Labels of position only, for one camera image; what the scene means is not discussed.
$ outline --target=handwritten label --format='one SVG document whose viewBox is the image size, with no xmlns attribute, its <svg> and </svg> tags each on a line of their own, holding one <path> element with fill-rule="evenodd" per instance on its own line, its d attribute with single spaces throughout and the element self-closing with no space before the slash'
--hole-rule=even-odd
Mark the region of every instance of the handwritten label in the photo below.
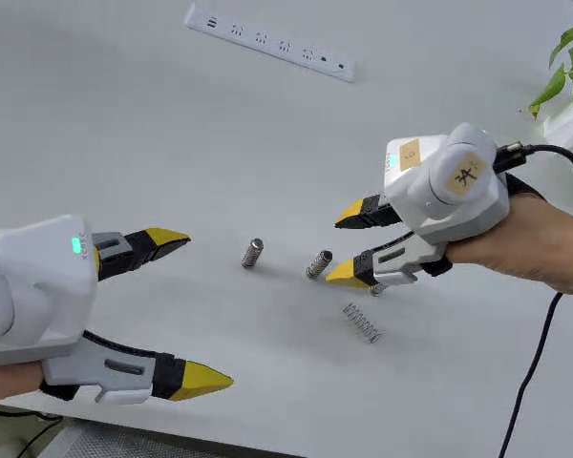
<svg viewBox="0 0 573 458">
<path fill-rule="evenodd" d="M 448 176 L 445 186 L 448 191 L 462 198 L 476 184 L 485 169 L 486 163 L 476 154 L 468 152 Z"/>
<path fill-rule="evenodd" d="M 420 141 L 418 138 L 399 147 L 399 165 L 401 172 L 420 163 Z"/>
</svg>

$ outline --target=metal spring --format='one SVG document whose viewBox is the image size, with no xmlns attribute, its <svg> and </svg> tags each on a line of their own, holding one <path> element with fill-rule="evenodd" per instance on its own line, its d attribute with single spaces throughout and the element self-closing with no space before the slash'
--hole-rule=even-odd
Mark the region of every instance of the metal spring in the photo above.
<svg viewBox="0 0 573 458">
<path fill-rule="evenodd" d="M 244 269 L 253 267 L 261 256 L 262 251 L 264 251 L 264 242 L 261 239 L 251 240 L 242 257 L 242 267 Z"/>
<path fill-rule="evenodd" d="M 375 327 L 365 317 L 363 312 L 353 303 L 348 304 L 342 312 L 348 318 L 348 321 L 354 324 L 370 344 L 377 342 L 382 337 L 383 332 Z"/>
<path fill-rule="evenodd" d="M 306 269 L 306 275 L 311 279 L 316 279 L 327 268 L 332 259 L 333 254 L 330 251 L 321 251 Z"/>
<path fill-rule="evenodd" d="M 382 283 L 377 283 L 370 288 L 370 293 L 372 296 L 377 297 L 380 294 L 382 294 L 382 291 L 384 291 L 386 288 L 388 288 L 387 285 L 382 284 Z"/>
</svg>

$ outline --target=black cable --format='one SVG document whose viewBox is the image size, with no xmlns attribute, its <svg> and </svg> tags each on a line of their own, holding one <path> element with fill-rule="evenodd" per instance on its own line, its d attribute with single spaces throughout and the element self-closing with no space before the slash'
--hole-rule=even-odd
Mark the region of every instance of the black cable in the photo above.
<svg viewBox="0 0 573 458">
<path fill-rule="evenodd" d="M 32 437 L 32 439 L 26 444 L 26 446 L 23 447 L 23 450 L 21 450 L 19 452 L 19 454 L 17 455 L 17 458 L 22 458 L 26 454 L 26 451 L 28 451 L 30 449 L 30 447 L 33 445 L 34 442 L 36 442 L 38 439 L 40 439 L 52 427 L 56 427 L 57 425 L 59 425 L 63 419 L 64 419 L 64 417 L 59 417 L 59 419 L 57 421 L 51 423 L 50 425 L 45 427 L 42 431 L 40 431 L 38 434 L 36 434 L 34 437 Z"/>
<path fill-rule="evenodd" d="M 550 306 L 547 310 L 547 315 L 545 316 L 545 323 L 543 324 L 543 330 L 541 331 L 541 337 L 539 338 L 539 343 L 537 344 L 537 350 L 535 351 L 535 356 L 533 357 L 533 362 L 531 366 L 528 368 L 528 372 L 524 376 L 524 380 L 520 384 L 520 388 L 518 388 L 518 395 L 516 396 L 516 403 L 514 404 L 514 408 L 512 409 L 512 416 L 509 419 L 509 426 L 507 427 L 507 431 L 505 432 L 505 437 L 503 438 L 503 444 L 500 448 L 499 458 L 503 458 L 505 456 L 505 452 L 507 451 L 507 446 L 509 446 L 509 441 L 512 438 L 512 433 L 514 432 L 514 427 L 516 426 L 516 420 L 518 420 L 518 414 L 520 413 L 520 405 L 522 404 L 522 398 L 524 397 L 524 391 L 528 387 L 533 375 L 535 375 L 535 370 L 537 370 L 537 364 L 539 364 L 539 360 L 541 359 L 541 354 L 543 353 L 543 347 L 545 346 L 545 341 L 547 340 L 547 333 L 550 330 L 550 324 L 552 324 L 552 318 L 554 318 L 554 311 L 556 310 L 556 305 L 558 305 L 558 301 L 561 299 L 562 293 L 556 293 L 554 299 L 550 303 Z"/>
<path fill-rule="evenodd" d="M 538 151 L 549 151 L 552 153 L 557 153 L 561 156 L 566 157 L 571 161 L 573 164 L 573 153 L 569 150 L 561 148 L 560 146 L 555 145 L 528 145 L 521 148 L 518 148 L 515 151 L 516 156 L 520 156 L 522 153 L 524 156 L 530 156 Z M 541 330 L 541 336 L 539 338 L 539 343 L 537 344 L 537 350 L 535 350 L 535 356 L 533 357 L 533 362 L 531 363 L 526 375 L 524 376 L 524 380 L 520 384 L 520 388 L 518 389 L 518 395 L 516 396 L 516 402 L 514 403 L 514 408 L 512 409 L 512 414 L 509 419 L 509 426 L 507 427 L 507 431 L 505 432 L 505 437 L 503 438 L 503 444 L 501 445 L 499 458 L 504 458 L 505 452 L 507 451 L 507 447 L 509 446 L 509 442 L 512 438 L 512 434 L 514 432 L 514 427 L 516 426 L 516 421 L 518 420 L 518 414 L 520 413 L 520 406 L 522 404 L 522 398 L 524 397 L 524 392 L 528 387 L 528 384 L 533 379 L 535 375 L 535 371 L 537 370 L 537 365 L 541 359 L 541 354 L 543 353 L 543 348 L 545 347 L 545 341 L 547 340 L 547 335 L 550 330 L 550 325 L 552 324 L 552 319 L 554 318 L 554 312 L 556 311 L 556 306 L 558 305 L 559 300 L 562 297 L 562 293 L 556 293 L 554 299 L 550 303 L 550 306 L 547 310 L 547 315 L 545 316 L 545 322 L 543 323 L 543 329 Z"/>
<path fill-rule="evenodd" d="M 6 418 L 36 417 L 39 418 L 40 420 L 44 420 L 45 422 L 52 422 L 54 420 L 58 420 L 59 418 L 61 418 L 58 415 L 55 416 L 45 415 L 43 413 L 34 412 L 32 410 L 27 410 L 24 412 L 7 412 L 4 410 L 0 410 L 0 417 L 6 417 Z"/>
</svg>

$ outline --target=electrical outlet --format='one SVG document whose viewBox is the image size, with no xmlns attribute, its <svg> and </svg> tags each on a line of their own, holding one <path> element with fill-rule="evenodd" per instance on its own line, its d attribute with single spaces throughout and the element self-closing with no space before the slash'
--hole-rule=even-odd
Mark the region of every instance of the electrical outlet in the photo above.
<svg viewBox="0 0 573 458">
<path fill-rule="evenodd" d="M 354 81 L 355 63 L 344 56 L 322 51 L 315 45 L 301 44 L 284 33 L 267 31 L 218 13 L 209 13 L 195 3 L 191 5 L 184 24 L 189 29 L 273 55 L 292 64 L 344 81 Z"/>
</svg>

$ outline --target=white table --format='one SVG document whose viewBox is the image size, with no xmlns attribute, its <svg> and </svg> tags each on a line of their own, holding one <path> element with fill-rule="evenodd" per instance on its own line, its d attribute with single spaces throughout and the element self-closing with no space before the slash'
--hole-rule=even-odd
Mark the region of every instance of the white table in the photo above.
<svg viewBox="0 0 573 458">
<path fill-rule="evenodd" d="M 89 327 L 236 381 L 182 404 L 96 406 L 89 389 L 9 405 L 315 457 L 496 455 L 547 287 L 459 266 L 374 299 L 303 271 L 321 249 L 341 261 L 403 230 L 332 228 L 381 189 L 390 138 L 467 120 L 497 142 L 539 140 L 525 107 L 573 4 L 338 3 L 204 5 L 346 53 L 361 64 L 352 85 L 184 29 L 188 2 L 0 1 L 0 227 L 79 212 L 97 231 L 189 233 L 101 284 Z M 522 173 L 573 208 L 568 166 L 534 162 Z M 265 251 L 247 272 L 252 237 Z M 351 301 L 386 328 L 379 343 L 345 325 Z M 573 454 L 573 298 L 511 449 L 561 453 Z"/>
</svg>

